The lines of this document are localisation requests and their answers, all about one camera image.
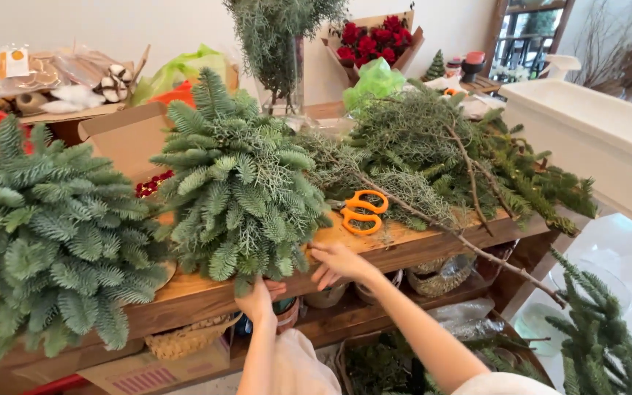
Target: pink cup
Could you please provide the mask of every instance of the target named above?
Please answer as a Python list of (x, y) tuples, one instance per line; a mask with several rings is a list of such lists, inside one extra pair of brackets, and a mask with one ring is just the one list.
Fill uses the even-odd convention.
[(485, 61), (485, 55), (486, 53), (482, 52), (481, 50), (474, 50), (472, 52), (468, 52), (465, 62), (467, 62), (470, 65), (479, 65), (480, 63)]

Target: white planter box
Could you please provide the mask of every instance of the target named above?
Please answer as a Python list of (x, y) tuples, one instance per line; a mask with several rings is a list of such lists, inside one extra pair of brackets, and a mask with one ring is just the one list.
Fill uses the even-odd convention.
[(594, 195), (632, 219), (632, 103), (557, 79), (507, 84), (504, 121), (523, 124), (552, 165), (593, 177)]

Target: green plastic bag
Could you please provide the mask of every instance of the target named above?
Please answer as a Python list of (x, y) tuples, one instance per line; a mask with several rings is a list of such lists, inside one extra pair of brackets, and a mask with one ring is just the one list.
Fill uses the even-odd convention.
[(347, 112), (354, 113), (367, 105), (372, 98), (383, 98), (400, 91), (406, 77), (392, 70), (384, 58), (377, 58), (360, 68), (360, 80), (343, 92)]
[(202, 44), (196, 52), (183, 53), (160, 67), (152, 78), (142, 76), (131, 98), (131, 105), (145, 104), (151, 98), (174, 89), (186, 80), (197, 79), (199, 69), (210, 67), (225, 81), (225, 57)]

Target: human arm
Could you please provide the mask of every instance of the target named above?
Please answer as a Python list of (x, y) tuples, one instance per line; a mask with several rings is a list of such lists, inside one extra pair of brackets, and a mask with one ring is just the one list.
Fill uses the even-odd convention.
[(286, 292), (285, 283), (264, 281), (258, 276), (252, 291), (235, 302), (253, 323), (248, 354), (236, 395), (268, 395), (272, 379), (277, 317), (272, 301)]
[(311, 278), (318, 289), (332, 285), (341, 276), (368, 287), (444, 393), (452, 394), (469, 379), (489, 373), (471, 351), (361, 256), (340, 244), (312, 243), (311, 253), (323, 263)]

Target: human hand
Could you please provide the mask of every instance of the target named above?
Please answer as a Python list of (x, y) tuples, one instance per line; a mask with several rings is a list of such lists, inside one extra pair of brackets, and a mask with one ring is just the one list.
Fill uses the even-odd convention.
[(245, 313), (254, 325), (269, 323), (277, 324), (277, 317), (272, 310), (272, 301), (286, 292), (285, 283), (263, 280), (261, 275), (255, 277), (253, 290), (241, 298), (235, 298), (235, 304)]
[(311, 255), (322, 262), (311, 276), (311, 281), (318, 284), (319, 291), (333, 285), (341, 277), (367, 283), (373, 276), (381, 275), (376, 267), (340, 243), (325, 245), (312, 242), (311, 248)]

